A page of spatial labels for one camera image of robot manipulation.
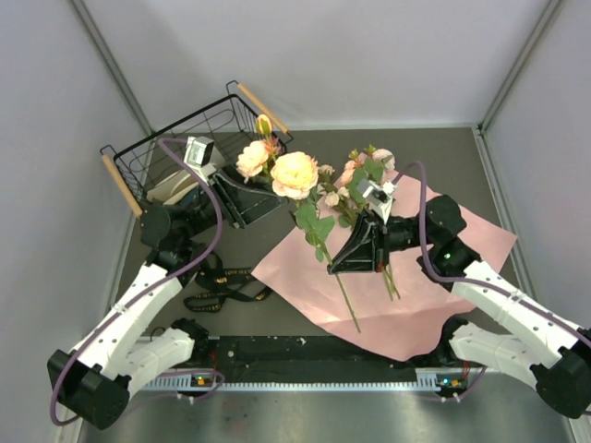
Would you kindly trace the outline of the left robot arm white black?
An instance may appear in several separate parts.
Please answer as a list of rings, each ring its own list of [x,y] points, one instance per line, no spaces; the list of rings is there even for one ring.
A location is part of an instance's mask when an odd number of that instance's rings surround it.
[[[146,194],[140,241],[150,249],[135,280],[105,318],[69,352],[47,362],[53,389],[50,415],[62,405],[99,430],[113,425],[129,401],[176,365],[201,365],[210,345],[203,328],[180,319],[155,341],[133,347],[161,309],[204,268],[213,245],[197,234],[224,221],[245,228],[285,204],[259,179],[245,181],[233,166],[182,170]]]

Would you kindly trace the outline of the pink wrapping paper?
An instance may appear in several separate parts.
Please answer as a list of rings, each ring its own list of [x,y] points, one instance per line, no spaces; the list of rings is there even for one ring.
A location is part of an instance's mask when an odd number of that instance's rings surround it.
[[[389,295],[378,273],[329,274],[295,228],[253,275],[315,326],[372,353],[405,361],[433,351],[445,321],[474,309],[428,279],[416,261],[419,253],[414,247],[391,255],[398,293]]]

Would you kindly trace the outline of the black ribbon gold lettering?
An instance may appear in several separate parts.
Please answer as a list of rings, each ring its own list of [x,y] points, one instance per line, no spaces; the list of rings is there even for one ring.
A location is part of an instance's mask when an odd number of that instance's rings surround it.
[[[198,267],[194,282],[204,290],[183,300],[186,309],[193,313],[218,313],[227,300],[240,303],[257,303],[268,299],[273,290],[266,285],[254,295],[242,290],[251,283],[259,283],[252,275],[252,268],[227,268],[218,254],[212,253]]]

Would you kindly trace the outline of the white plate in basket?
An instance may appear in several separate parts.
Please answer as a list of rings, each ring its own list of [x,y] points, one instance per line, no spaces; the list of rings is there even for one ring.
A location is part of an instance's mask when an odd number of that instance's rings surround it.
[[[184,163],[190,166],[200,179],[208,183],[209,177],[220,167],[225,165],[225,158],[216,148],[213,148],[210,161],[204,166],[198,166],[195,155],[186,153]],[[152,190],[147,192],[147,200],[150,203],[162,203],[174,205],[187,195],[188,192],[199,186],[195,177],[181,168],[166,176]]]

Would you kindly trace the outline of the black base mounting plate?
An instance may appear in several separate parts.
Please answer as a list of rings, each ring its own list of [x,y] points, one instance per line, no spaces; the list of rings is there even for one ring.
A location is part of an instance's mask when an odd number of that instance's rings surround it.
[[[253,366],[290,363],[386,363],[396,367],[443,367],[453,359],[442,349],[407,359],[364,350],[333,336],[222,336],[209,339],[216,363]]]

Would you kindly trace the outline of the small pink rose sprig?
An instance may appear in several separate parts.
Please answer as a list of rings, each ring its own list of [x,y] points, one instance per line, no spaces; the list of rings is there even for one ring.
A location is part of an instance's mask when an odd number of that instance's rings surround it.
[[[352,200],[347,185],[336,185],[333,181],[335,170],[328,164],[319,167],[318,193],[323,196],[324,204],[338,213],[338,222],[342,227],[353,228],[358,209]]]

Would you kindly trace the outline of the peach rose flower stem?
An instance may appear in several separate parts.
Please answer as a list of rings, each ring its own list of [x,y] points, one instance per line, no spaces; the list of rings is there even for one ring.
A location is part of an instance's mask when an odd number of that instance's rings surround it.
[[[295,226],[314,249],[315,259],[320,264],[330,265],[333,257],[326,241],[339,222],[338,213],[324,204],[323,196],[317,191],[321,165],[303,151],[282,153],[278,138],[272,134],[273,124],[268,115],[257,117],[255,131],[259,139],[250,142],[238,154],[236,170],[246,184],[268,185],[275,195],[295,204],[291,213]]]

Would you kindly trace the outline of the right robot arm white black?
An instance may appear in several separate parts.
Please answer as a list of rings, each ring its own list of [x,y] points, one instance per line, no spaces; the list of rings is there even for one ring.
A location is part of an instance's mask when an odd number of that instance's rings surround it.
[[[489,366],[531,387],[555,412],[577,419],[590,413],[590,331],[551,313],[508,283],[458,234],[466,222],[443,195],[419,200],[413,218],[384,221],[364,210],[330,274],[379,272],[392,252],[417,246],[423,273],[449,293],[475,305],[506,329],[498,335],[462,322],[431,342],[442,365],[458,359]]]

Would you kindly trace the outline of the eucalyptus pink flower sprig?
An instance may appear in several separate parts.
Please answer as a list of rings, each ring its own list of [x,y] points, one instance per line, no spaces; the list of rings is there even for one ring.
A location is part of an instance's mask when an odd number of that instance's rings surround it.
[[[395,159],[386,149],[369,144],[361,151],[352,150],[340,178],[339,192],[348,209],[350,225],[361,216],[376,224],[376,236],[385,241],[385,225],[390,219],[395,185],[389,180]]]

